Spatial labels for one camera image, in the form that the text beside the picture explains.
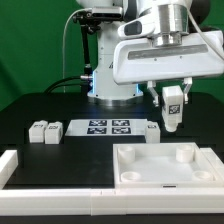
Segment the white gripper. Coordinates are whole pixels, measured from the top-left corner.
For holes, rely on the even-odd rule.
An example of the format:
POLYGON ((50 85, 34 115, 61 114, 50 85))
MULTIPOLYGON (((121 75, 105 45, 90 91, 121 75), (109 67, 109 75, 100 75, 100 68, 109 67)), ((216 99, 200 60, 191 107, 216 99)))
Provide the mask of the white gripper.
POLYGON ((117 84, 147 82, 153 104, 159 106, 155 81, 183 79, 184 103, 192 87, 191 77, 218 76, 224 61, 198 33, 182 38, 180 46, 153 47, 147 38, 121 41, 115 48, 113 78, 117 84))

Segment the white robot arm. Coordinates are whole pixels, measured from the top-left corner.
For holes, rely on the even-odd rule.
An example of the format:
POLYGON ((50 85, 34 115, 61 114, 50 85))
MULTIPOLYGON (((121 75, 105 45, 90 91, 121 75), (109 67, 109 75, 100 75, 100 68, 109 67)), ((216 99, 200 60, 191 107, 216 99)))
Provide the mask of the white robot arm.
POLYGON ((154 103, 158 81, 224 73, 224 36, 201 31, 191 9, 197 0, 76 0, 82 33, 98 35, 98 65, 89 72, 88 98, 122 105, 140 98, 145 83, 154 103))

